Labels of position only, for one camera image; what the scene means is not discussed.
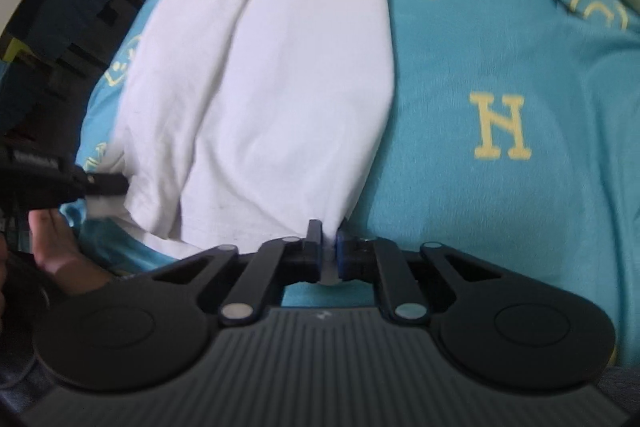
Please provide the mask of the left hand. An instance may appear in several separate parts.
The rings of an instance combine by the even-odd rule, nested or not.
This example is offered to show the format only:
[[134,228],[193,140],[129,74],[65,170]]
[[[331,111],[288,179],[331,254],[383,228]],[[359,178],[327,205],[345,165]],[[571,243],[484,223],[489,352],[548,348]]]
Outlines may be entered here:
[[114,280],[110,272],[81,254],[72,229],[57,209],[28,214],[37,268],[67,296],[96,291]]

